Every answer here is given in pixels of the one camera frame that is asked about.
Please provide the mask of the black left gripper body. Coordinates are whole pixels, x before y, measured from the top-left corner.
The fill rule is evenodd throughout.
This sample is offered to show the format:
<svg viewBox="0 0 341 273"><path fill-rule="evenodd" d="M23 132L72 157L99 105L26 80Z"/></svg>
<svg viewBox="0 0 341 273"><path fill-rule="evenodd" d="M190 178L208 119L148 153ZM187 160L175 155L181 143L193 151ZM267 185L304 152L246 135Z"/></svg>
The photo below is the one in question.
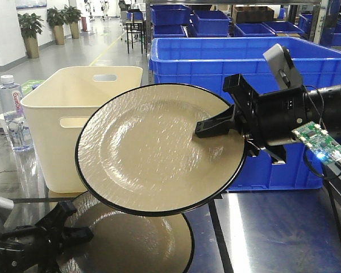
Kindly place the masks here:
<svg viewBox="0 0 341 273"><path fill-rule="evenodd" d="M60 272L56 256L61 251L63 227L41 220L0 234L0 272Z"/></svg>

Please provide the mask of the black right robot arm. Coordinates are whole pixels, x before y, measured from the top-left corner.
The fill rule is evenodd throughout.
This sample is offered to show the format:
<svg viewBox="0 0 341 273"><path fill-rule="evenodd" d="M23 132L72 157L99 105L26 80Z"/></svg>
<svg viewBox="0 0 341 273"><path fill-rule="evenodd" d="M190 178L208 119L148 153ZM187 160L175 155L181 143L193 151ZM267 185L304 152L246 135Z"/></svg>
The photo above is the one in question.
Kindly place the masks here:
<svg viewBox="0 0 341 273"><path fill-rule="evenodd" d="M341 137L341 84L307 91L303 85L258 94L241 74L225 78L224 92L234 104L218 115L199 121L199 138L224 135L236 130L244 137L249 156L260 150L269 154L273 164L286 163L286 144L299 140L292 131L310 121L324 121L327 131Z"/></svg>

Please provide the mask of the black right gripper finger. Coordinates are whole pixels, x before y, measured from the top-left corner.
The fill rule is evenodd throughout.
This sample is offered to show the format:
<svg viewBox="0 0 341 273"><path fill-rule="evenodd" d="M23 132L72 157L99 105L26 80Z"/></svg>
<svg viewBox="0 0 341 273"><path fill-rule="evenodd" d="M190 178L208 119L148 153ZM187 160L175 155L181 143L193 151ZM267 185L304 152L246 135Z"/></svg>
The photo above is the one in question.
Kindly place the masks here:
<svg viewBox="0 0 341 273"><path fill-rule="evenodd" d="M240 135L242 132L241 125L235 119L235 114L235 105L231 105L216 116L198 121L194 133L199 138L227 135L230 130L235 130Z"/></svg>

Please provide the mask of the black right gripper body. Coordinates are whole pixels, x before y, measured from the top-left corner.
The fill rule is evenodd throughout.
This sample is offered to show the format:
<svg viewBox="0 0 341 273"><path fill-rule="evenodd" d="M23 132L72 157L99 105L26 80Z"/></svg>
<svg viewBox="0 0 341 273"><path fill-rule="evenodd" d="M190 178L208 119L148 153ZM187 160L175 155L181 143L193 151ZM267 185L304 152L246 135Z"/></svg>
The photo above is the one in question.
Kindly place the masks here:
<svg viewBox="0 0 341 273"><path fill-rule="evenodd" d="M269 154L273 164L286 163L285 144L297 143L292 131L310 121L320 123L324 105L321 94L312 99L299 85L259 94L241 74L227 76L223 91L231 95L235 122L253 148Z"/></svg>

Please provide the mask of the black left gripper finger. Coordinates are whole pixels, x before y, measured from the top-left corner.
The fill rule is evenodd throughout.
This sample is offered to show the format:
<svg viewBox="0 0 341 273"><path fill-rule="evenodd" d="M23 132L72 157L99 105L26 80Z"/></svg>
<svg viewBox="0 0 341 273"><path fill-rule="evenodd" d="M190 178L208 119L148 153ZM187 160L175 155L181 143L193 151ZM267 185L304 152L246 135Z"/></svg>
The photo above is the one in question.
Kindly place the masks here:
<svg viewBox="0 0 341 273"><path fill-rule="evenodd" d="M94 237L89 227L63 227L59 233L59 250L90 242Z"/></svg>
<svg viewBox="0 0 341 273"><path fill-rule="evenodd" d="M77 208L71 201L60 201L35 225L43 228L63 228L68 217L75 214Z"/></svg>

